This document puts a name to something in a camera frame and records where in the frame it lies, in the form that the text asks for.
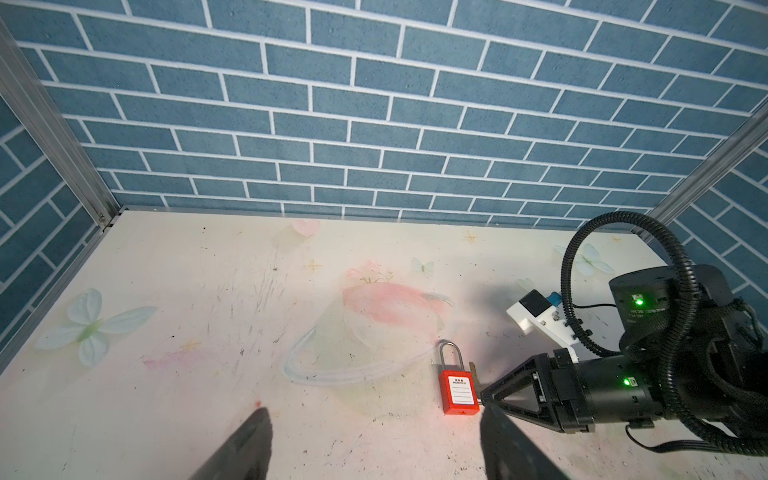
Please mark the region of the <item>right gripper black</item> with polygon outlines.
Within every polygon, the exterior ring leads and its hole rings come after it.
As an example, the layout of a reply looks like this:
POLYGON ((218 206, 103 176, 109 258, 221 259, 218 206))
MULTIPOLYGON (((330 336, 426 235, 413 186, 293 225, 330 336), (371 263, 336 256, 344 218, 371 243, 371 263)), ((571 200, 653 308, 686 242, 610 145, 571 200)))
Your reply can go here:
POLYGON ((558 433, 595 431, 586 393, 566 349, 530 357, 485 387, 480 400, 485 407, 558 433))

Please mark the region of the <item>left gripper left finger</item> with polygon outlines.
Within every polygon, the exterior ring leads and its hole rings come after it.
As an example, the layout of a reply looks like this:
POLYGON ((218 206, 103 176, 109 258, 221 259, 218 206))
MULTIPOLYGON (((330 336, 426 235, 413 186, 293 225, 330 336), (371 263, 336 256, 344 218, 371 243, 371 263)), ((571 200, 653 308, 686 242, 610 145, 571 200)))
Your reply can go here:
POLYGON ((255 410, 191 476, 191 479, 264 480, 272 454, 273 427, 266 407, 255 410))

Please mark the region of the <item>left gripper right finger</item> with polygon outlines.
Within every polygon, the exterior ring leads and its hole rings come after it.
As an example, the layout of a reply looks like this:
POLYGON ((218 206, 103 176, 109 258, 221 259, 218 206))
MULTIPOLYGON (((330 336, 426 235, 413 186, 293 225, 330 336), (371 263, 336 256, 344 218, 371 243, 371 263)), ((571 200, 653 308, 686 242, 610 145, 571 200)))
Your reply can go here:
POLYGON ((489 480, 567 478, 497 406, 483 410, 480 443, 489 480))

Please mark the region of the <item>red padlock with key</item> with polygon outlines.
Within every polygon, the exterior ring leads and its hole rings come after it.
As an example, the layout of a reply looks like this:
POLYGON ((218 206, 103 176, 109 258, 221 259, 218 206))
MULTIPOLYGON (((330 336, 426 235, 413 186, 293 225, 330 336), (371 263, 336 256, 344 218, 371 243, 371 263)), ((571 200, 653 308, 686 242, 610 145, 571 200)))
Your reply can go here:
POLYGON ((474 416, 480 412, 480 405, 472 373, 465 368, 463 355, 452 341, 438 343, 440 360, 439 386, 443 413, 447 416, 474 416), (454 354, 455 362, 446 361, 445 350, 454 354))

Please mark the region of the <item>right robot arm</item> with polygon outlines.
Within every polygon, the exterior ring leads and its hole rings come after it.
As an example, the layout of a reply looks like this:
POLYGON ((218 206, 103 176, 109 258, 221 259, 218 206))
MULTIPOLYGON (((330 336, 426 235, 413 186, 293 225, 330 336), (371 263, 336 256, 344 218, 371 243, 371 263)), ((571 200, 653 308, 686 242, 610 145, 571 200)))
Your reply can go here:
POLYGON ((482 405, 564 434, 677 420, 692 438, 659 444, 657 452, 766 455, 767 346, 757 314, 732 294, 718 268, 693 263, 667 226, 628 211, 588 221, 564 251, 560 295, 565 324, 591 358, 578 361, 563 348, 534 355, 485 387, 482 405), (572 273, 586 238, 621 223, 654 237, 668 260, 611 280, 624 328, 611 350, 595 342, 576 315, 572 273))

